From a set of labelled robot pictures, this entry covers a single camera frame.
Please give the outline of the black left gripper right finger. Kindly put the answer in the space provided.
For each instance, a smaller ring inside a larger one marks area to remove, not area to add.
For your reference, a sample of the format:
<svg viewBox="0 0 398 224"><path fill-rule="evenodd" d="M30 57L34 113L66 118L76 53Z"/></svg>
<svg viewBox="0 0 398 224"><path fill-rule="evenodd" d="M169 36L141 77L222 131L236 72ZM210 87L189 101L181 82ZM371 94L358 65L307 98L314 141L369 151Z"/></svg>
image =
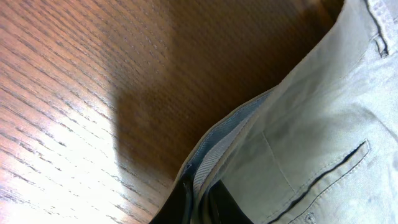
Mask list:
<svg viewBox="0 0 398 224"><path fill-rule="evenodd" d="M211 187L208 199L212 224L253 224L221 180Z"/></svg>

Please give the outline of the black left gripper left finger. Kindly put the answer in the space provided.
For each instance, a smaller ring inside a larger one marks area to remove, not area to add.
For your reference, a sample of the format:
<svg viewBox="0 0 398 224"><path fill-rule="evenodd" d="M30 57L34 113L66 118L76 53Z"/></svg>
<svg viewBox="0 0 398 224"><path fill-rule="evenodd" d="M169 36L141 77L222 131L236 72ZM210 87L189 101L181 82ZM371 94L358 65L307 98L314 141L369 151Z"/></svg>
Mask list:
<svg viewBox="0 0 398 224"><path fill-rule="evenodd" d="M185 175L176 184L149 224L189 224L193 210L192 178Z"/></svg>

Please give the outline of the light green shorts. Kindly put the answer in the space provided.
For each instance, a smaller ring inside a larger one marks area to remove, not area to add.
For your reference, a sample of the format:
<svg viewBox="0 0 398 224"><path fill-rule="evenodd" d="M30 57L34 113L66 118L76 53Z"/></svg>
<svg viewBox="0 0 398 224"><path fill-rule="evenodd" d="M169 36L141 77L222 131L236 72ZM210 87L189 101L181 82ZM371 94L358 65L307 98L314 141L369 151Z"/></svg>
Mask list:
<svg viewBox="0 0 398 224"><path fill-rule="evenodd" d="M193 223L222 181L253 223L397 222L397 2L345 1L331 30L273 89L213 126Z"/></svg>

